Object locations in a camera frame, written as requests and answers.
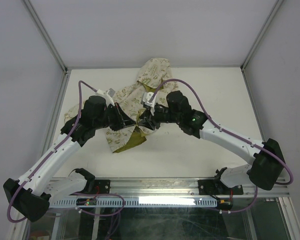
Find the cream green-printed hooded jacket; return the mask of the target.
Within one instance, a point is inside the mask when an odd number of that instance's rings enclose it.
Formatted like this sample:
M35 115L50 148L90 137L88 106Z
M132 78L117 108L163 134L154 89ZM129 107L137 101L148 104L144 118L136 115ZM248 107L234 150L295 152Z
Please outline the cream green-printed hooded jacket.
M163 82L172 79L170 61L166 58L151 58L138 71L136 81L114 93L113 101L135 122L138 122L146 110L142 105L144 93L155 92ZM137 147L147 140L147 136L154 133L144 126L135 123L133 126L114 131L107 128L104 133L112 153L120 153Z

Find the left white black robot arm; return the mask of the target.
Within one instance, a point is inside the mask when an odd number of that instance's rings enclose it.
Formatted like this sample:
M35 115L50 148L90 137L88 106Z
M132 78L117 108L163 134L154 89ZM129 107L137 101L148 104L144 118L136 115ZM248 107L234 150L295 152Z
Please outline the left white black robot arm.
M68 120L49 150L17 180L9 178L3 189L9 202L7 218L15 208L25 219L36 222L45 215L51 204L74 193L94 194L95 176L77 168L68 177L50 183L51 178L74 153L95 136L99 129L122 130L135 125L117 102L107 103L102 96L93 95L79 106L76 117Z

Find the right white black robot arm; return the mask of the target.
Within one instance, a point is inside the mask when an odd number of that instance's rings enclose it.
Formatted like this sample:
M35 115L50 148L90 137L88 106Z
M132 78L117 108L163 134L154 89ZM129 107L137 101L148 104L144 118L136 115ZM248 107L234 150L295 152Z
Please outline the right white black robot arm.
M139 126L154 131L163 123L177 124L185 134L217 144L246 162L242 166L217 170L213 179L216 192L224 194L244 184L254 184L262 190L270 191L278 183L285 161L276 140L250 140L221 125L214 125L204 112L193 109L180 91L173 91L166 96L167 106L155 100L152 92L143 94L141 103L145 111L139 117Z

